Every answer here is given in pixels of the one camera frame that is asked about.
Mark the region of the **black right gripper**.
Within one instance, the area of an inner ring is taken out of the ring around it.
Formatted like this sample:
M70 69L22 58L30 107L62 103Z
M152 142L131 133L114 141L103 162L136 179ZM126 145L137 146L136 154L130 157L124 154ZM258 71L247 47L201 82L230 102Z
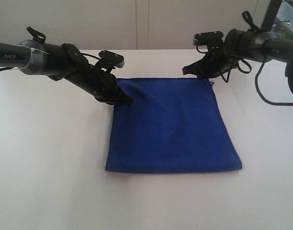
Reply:
M188 66L182 68L183 75L196 75L198 79L214 79L226 72L235 69L240 58L226 52L222 46L207 51L197 51L204 57Z

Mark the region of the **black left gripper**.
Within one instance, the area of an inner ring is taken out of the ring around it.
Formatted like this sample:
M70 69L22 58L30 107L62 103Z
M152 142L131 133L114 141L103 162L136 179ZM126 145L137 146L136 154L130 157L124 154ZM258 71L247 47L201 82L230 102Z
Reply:
M67 81L92 95L97 101L106 104L131 105L133 99L116 83L111 70L119 67L111 61L98 61L95 65L88 61L78 63L69 61L70 74Z

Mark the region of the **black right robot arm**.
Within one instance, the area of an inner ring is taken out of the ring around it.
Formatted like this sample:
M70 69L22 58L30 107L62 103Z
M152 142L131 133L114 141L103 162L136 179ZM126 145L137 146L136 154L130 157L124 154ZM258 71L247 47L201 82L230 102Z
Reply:
M232 29L227 36L221 31L198 33L193 37L195 47L206 46L202 59L182 68L183 75L195 75L200 80L221 77L229 81L233 69L250 73L240 68L248 60L262 65L277 60L286 63L285 77L293 95L293 40L279 39L272 32L240 31Z

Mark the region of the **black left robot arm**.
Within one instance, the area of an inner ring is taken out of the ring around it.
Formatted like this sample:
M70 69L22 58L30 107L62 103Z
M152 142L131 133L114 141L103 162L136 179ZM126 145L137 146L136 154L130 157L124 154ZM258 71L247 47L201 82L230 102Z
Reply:
M111 73L124 66L124 57L102 50L92 65L87 56L73 44L58 46L35 40L25 40L18 46L0 43L1 68L18 68L26 75L44 75L54 81L66 79L101 103L131 105L133 99Z

